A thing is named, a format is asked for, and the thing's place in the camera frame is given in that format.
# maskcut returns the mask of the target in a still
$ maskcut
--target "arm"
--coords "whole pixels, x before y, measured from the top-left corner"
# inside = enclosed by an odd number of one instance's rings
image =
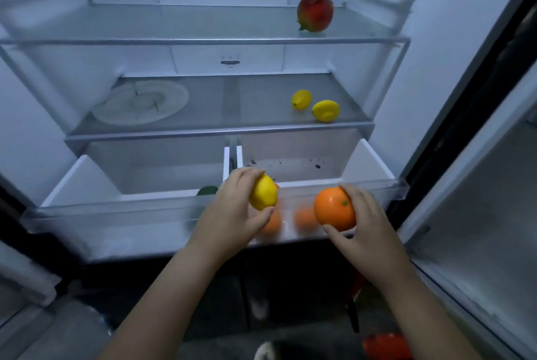
[[[105,346],[98,360],[174,359],[190,317],[216,271],[253,239],[273,207],[248,218],[248,198],[261,169],[236,169],[198,220],[187,245],[170,260]]]
[[[324,230],[354,267],[382,293],[416,360],[479,360],[468,340],[448,318],[416,274],[403,244],[375,198],[342,184],[351,197],[357,224],[346,239],[332,226]]]

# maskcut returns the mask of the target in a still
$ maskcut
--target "person's left hand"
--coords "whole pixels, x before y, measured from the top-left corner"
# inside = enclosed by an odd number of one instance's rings
[[[269,222],[274,207],[248,218],[248,199],[265,170],[239,168],[224,181],[216,197],[201,214],[187,247],[202,251],[221,265],[245,248]]]

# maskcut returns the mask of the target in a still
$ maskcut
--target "open refrigerator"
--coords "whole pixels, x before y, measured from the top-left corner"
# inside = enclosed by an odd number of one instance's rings
[[[23,227],[85,264],[167,256],[212,198],[198,190],[248,165],[280,186],[284,220],[252,246],[323,238],[293,211],[341,181],[387,209],[523,0],[332,0],[314,34],[299,1],[1,0],[0,174]],[[121,91],[166,112],[151,85],[185,104],[144,124],[96,118]],[[339,118],[293,110],[299,89]]]

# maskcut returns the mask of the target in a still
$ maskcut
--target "hand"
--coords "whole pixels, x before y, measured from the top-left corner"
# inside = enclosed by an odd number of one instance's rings
[[[373,195],[343,183],[340,187],[352,199],[356,228],[354,237],[347,239],[332,226],[323,226],[337,249],[385,296],[415,280],[403,244]]]
[[[274,207],[248,218],[248,199],[265,170],[240,168],[224,181],[214,201],[199,218],[187,246],[207,255],[217,266],[245,248],[269,222]]]

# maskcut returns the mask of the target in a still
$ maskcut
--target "plate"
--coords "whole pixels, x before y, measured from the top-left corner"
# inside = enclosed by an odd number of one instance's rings
[[[91,112],[99,121],[110,125],[152,123],[182,109],[189,101],[185,86],[170,81],[145,80],[126,82]]]

